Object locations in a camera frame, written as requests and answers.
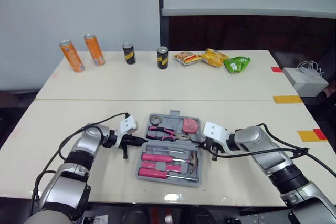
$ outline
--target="orange drink can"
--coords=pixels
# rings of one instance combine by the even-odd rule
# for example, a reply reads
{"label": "orange drink can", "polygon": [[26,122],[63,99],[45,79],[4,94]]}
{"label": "orange drink can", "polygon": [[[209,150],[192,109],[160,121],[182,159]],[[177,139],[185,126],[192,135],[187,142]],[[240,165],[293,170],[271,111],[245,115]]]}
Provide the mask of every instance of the orange drink can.
{"label": "orange drink can", "polygon": [[59,47],[75,72],[83,72],[85,70],[83,63],[70,40],[61,41]]}
{"label": "orange drink can", "polygon": [[84,40],[89,48],[93,61],[95,62],[94,64],[96,64],[96,66],[104,65],[105,59],[100,50],[96,36],[94,34],[86,34],[84,35]]}

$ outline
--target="yellow tape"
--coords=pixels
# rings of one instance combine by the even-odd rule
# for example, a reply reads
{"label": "yellow tape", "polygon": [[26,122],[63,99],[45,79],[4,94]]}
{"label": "yellow tape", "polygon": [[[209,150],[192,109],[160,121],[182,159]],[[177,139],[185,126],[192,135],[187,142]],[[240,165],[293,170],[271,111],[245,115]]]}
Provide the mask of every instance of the yellow tape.
{"label": "yellow tape", "polygon": [[302,141],[304,142],[325,142],[326,139],[319,139],[314,131],[298,131]]}
{"label": "yellow tape", "polygon": [[273,99],[275,103],[303,103],[298,95],[276,95]]}
{"label": "yellow tape", "polygon": [[130,54],[128,55],[125,55],[125,59],[128,60],[128,59],[131,59],[134,55],[134,52],[131,52]]}
{"label": "yellow tape", "polygon": [[168,62],[168,57],[167,57],[167,59],[162,61],[162,65],[165,65],[167,62]]}

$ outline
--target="hammer head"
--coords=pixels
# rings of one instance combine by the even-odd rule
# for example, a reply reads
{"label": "hammer head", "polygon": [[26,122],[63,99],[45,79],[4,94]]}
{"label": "hammer head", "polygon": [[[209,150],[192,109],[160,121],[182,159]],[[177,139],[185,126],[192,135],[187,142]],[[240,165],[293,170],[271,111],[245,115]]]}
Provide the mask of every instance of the hammer head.
{"label": "hammer head", "polygon": [[198,168],[198,157],[197,151],[191,151],[191,158],[189,159],[189,164],[193,166],[190,173],[193,173]]}

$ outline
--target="chip bag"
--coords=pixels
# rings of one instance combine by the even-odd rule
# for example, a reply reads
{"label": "chip bag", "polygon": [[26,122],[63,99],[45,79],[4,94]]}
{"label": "chip bag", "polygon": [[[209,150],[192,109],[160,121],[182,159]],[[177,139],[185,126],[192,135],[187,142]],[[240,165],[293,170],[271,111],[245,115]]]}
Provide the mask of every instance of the chip bag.
{"label": "chip bag", "polygon": [[190,65],[202,59],[199,55],[192,52],[180,52],[177,55],[173,55],[173,57],[183,65]]}
{"label": "chip bag", "polygon": [[230,73],[240,73],[250,63],[251,59],[243,56],[230,58],[224,61],[224,65]]}
{"label": "chip bag", "polygon": [[218,52],[214,49],[207,48],[205,54],[200,55],[202,60],[214,67],[220,67],[223,65],[223,61],[229,57]]}

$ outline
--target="pliers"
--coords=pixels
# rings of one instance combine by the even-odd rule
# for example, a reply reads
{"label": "pliers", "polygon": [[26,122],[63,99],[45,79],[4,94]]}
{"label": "pliers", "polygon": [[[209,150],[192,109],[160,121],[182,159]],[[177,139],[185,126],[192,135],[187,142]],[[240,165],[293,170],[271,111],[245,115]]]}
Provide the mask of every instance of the pliers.
{"label": "pliers", "polygon": [[154,126],[149,126],[148,131],[161,131],[164,133],[169,134],[168,136],[155,136],[155,135],[150,135],[147,134],[146,138],[148,139],[155,139],[155,140],[168,140],[168,141],[175,141],[176,139],[179,140],[190,140],[190,136],[182,133],[177,133],[173,129],[167,129],[164,127],[154,127]]}

